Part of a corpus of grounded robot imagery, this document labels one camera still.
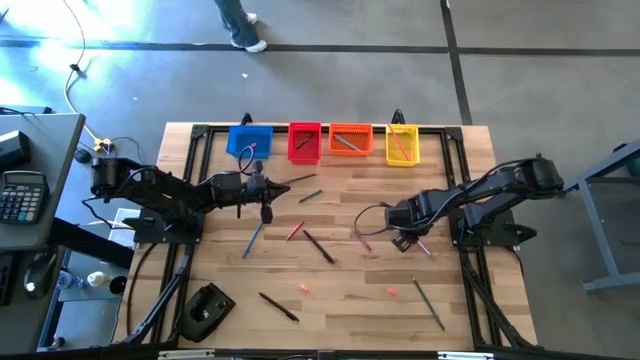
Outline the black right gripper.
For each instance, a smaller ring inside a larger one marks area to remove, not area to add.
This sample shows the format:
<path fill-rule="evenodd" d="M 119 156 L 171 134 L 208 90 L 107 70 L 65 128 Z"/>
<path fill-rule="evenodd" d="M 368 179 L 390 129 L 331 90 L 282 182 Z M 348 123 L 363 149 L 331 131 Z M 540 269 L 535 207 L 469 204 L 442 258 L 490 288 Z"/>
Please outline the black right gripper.
<path fill-rule="evenodd" d="M 407 239 L 397 235 L 392 244 L 400 251 L 406 252 L 408 241 L 415 245 L 421 236 L 428 233 L 433 226 L 433 208 L 423 193 L 401 200 L 397 205 L 384 212 L 386 226 L 407 234 Z"/>

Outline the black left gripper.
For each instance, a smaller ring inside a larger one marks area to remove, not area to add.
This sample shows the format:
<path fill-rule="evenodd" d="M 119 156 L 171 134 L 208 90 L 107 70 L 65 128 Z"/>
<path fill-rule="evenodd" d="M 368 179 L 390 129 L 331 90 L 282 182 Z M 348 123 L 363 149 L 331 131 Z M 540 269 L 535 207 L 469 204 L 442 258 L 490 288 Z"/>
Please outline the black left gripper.
<path fill-rule="evenodd" d="M 287 193 L 291 187 L 277 183 L 262 174 L 252 174 L 243 182 L 239 173 L 214 175 L 209 182 L 215 208 L 236 207 L 237 217 L 241 217 L 241 207 L 250 203 L 261 205 L 260 216 L 264 224 L 273 221 L 272 200 Z"/>

